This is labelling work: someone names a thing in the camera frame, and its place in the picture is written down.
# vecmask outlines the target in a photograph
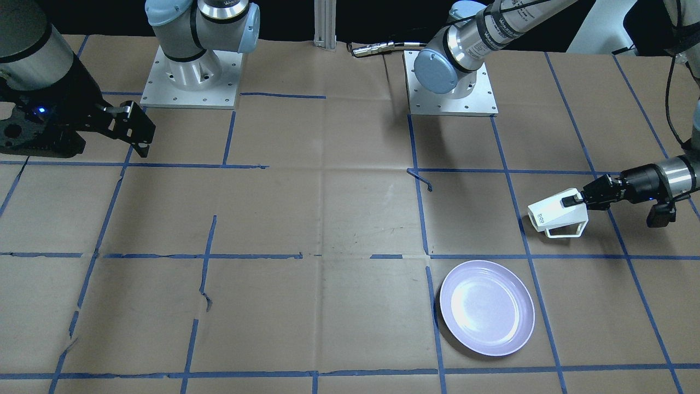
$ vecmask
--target purple plate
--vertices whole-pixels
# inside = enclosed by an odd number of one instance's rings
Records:
[[[523,282],[504,266],[472,260],[454,267],[440,289],[447,328],[484,355],[519,350],[535,329],[535,306]]]

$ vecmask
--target blue joint cap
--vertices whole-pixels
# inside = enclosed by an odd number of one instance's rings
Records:
[[[258,47],[258,36],[260,35],[260,7],[255,3],[250,3],[246,26],[241,35],[241,44],[238,46],[239,53],[250,53]]]
[[[695,130],[700,130],[700,101],[695,106],[695,112],[693,113],[693,127]]]
[[[153,27],[166,25],[187,12],[193,0],[146,0],[148,24]]]
[[[449,93],[459,82],[457,70],[445,55],[430,48],[421,50],[416,56],[413,70],[418,82],[433,93]]]

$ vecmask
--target metal mounting plate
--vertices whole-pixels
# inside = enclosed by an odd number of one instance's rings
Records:
[[[178,89],[168,77],[165,54],[160,47],[155,54],[148,82],[143,89],[141,105],[157,108],[208,108],[234,109],[241,79],[243,55],[236,52],[215,50],[221,61],[223,74],[213,88],[198,91]]]
[[[491,116],[498,113],[496,98],[491,89],[491,81],[485,64],[477,71],[477,83],[472,92],[465,98],[453,99],[446,95],[435,94],[418,82],[416,73],[413,72],[413,63],[417,55],[417,50],[406,50],[403,53],[411,114]]]

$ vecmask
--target black background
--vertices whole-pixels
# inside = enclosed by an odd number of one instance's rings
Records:
[[[253,0],[260,6],[260,38],[311,41],[314,1]],[[63,34],[152,36],[144,0],[37,0]],[[479,0],[483,4],[490,0]],[[595,0],[579,0],[508,46],[565,52]],[[343,42],[427,42],[447,19],[454,0],[337,0],[337,39]]]

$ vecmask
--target cable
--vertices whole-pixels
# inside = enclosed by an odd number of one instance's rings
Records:
[[[675,140],[678,141],[678,144],[683,145],[683,141],[681,140],[680,136],[678,135],[678,132],[676,129],[673,127],[673,122],[671,122],[671,109],[669,107],[669,93],[671,92],[671,77],[673,77],[673,68],[676,65],[676,57],[673,56],[671,57],[671,67],[668,69],[668,79],[666,80],[666,98],[664,100],[664,104],[666,107],[666,121],[668,122],[668,126],[671,128],[671,132],[673,133],[673,136],[675,137]]]
[[[678,28],[681,28],[681,25],[683,24],[682,18],[680,16],[680,0],[675,0],[675,9],[677,11],[676,13],[678,14],[678,18],[677,18],[677,23],[673,27],[678,29]],[[676,57],[671,56],[671,66],[668,69],[668,79],[666,80],[666,97],[664,99],[664,106],[666,107],[666,121],[668,122],[668,126],[671,129],[671,132],[673,133],[675,140],[678,142],[678,144],[680,146],[683,146],[683,140],[678,135],[678,131],[676,131],[676,128],[673,127],[673,122],[671,121],[671,108],[669,106],[669,95],[671,93],[671,78],[673,78],[673,69],[675,66],[676,66]]]

